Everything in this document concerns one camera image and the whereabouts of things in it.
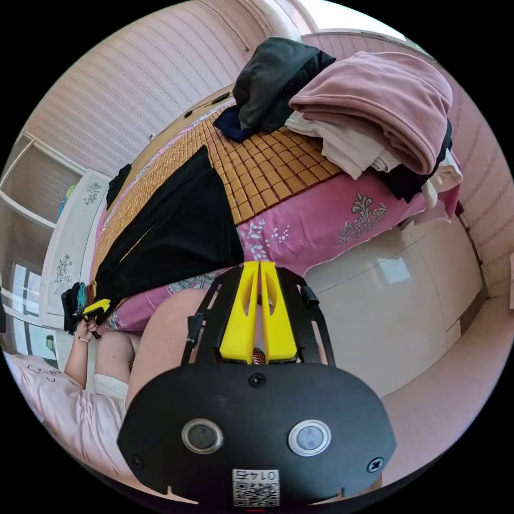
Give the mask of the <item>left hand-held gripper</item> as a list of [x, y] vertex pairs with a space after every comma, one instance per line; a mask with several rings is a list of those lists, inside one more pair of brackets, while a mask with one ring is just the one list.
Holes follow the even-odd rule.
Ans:
[[64, 331], [74, 336], [82, 316], [95, 318], [104, 314], [110, 307], [109, 299], [94, 302], [96, 283], [76, 282], [61, 295], [64, 312]]

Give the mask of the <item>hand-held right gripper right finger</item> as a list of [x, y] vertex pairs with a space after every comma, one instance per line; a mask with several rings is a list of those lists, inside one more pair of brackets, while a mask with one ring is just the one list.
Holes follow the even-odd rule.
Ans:
[[296, 361], [297, 346], [283, 287], [273, 262], [260, 264], [263, 339], [268, 364]]

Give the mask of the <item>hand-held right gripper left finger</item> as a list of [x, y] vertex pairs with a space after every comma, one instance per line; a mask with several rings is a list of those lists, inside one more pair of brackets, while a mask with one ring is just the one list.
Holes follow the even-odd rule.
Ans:
[[220, 355], [224, 360], [251, 363], [256, 326], [259, 263], [247, 262], [231, 271], [236, 273], [237, 283], [220, 345]]

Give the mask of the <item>person's left hand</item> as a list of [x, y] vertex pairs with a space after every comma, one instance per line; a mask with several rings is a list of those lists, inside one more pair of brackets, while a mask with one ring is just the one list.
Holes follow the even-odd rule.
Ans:
[[98, 326], [94, 317], [83, 316], [75, 330], [75, 338], [82, 342], [89, 342], [92, 338], [99, 339]]

